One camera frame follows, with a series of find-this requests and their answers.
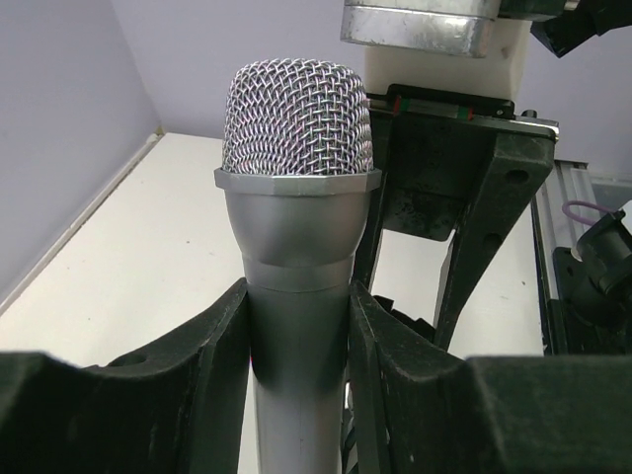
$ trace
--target microphone body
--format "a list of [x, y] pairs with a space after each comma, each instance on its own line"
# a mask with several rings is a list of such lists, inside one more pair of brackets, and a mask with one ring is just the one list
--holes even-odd
[[361, 82], [331, 63], [255, 63], [225, 132], [215, 182], [248, 281], [260, 472], [338, 474], [349, 282], [381, 177]]

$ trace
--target metal mesh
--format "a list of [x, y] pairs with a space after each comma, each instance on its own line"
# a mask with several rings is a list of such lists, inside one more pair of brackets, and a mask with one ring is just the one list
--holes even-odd
[[275, 59], [242, 68], [226, 105], [222, 169], [347, 175], [373, 169], [367, 98], [348, 67]]

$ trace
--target cable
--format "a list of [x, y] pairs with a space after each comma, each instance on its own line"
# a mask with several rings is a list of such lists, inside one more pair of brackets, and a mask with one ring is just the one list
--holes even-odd
[[609, 207], [605, 207], [599, 204], [593, 204], [592, 202], [587, 202], [585, 200], [569, 200], [568, 202], [564, 202], [564, 205], [562, 206], [562, 212], [564, 212], [564, 215], [584, 225], [593, 226], [596, 224], [596, 220], [588, 219], [586, 217], [581, 217], [580, 215], [575, 214], [574, 212], [571, 211], [571, 206], [573, 205], [576, 205], [578, 207], [587, 207], [588, 209], [598, 210], [599, 212], [602, 212], [604, 214], [610, 214], [612, 212], [615, 212], [613, 209], [610, 209]]

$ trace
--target wall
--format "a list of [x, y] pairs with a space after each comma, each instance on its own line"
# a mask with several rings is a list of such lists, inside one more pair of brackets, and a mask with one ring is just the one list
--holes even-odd
[[274, 57], [342, 62], [343, 0], [112, 0], [147, 90], [169, 131], [221, 137], [235, 72]]
[[561, 123], [557, 157], [632, 173], [632, 28], [558, 59], [532, 39], [518, 108]]
[[0, 67], [1, 301], [159, 120], [110, 2], [2, 2]]

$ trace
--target table surface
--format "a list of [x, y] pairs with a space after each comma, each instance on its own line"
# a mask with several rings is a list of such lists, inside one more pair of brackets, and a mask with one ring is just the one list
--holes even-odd
[[[243, 275], [223, 192], [221, 140], [166, 134], [0, 316], [0, 350], [107, 364], [183, 324]], [[385, 231], [372, 292], [432, 321], [447, 243]], [[456, 356], [542, 355], [530, 213], [459, 320]], [[249, 391], [239, 473], [257, 472]]]

